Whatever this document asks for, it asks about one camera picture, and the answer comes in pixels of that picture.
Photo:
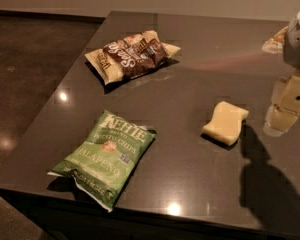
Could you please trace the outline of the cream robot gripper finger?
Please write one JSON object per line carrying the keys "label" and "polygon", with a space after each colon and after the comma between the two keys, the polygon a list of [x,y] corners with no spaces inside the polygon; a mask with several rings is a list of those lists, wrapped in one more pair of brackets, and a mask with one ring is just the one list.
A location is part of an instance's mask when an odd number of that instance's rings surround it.
{"label": "cream robot gripper finger", "polygon": [[300,71],[280,77],[274,85],[263,131],[279,137],[290,130],[300,117]]}

